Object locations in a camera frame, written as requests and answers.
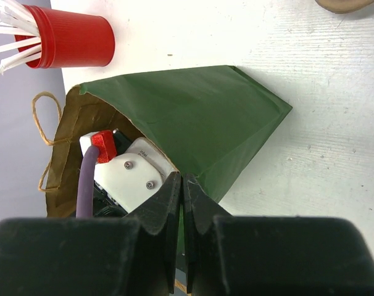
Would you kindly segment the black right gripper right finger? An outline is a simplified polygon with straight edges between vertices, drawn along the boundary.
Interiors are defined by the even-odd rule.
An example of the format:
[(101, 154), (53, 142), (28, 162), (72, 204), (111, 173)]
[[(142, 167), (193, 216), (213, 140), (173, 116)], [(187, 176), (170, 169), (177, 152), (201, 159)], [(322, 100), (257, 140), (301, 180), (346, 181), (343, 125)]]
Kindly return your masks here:
[(348, 220), (233, 216), (183, 177), (193, 295), (374, 295), (374, 259)]

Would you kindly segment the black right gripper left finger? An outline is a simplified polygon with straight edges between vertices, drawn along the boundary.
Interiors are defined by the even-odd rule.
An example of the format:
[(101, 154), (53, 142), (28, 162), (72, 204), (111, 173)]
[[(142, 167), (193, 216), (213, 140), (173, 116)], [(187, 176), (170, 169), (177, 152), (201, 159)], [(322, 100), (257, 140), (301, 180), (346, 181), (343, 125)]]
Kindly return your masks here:
[(168, 295), (181, 176), (123, 218), (0, 222), (0, 295)]

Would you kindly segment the green brown paper bag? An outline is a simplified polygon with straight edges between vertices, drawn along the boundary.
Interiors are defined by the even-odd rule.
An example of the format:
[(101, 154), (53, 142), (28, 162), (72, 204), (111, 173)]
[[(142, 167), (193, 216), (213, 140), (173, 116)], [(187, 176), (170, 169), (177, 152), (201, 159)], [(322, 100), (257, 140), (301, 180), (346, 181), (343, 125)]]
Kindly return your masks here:
[(218, 204), (291, 111), (236, 67), (134, 73), (73, 87), (46, 168), (49, 218), (70, 218), (77, 194), (79, 136), (118, 128), (143, 135), (181, 176), (178, 230), (184, 231), (183, 177), (193, 175)]

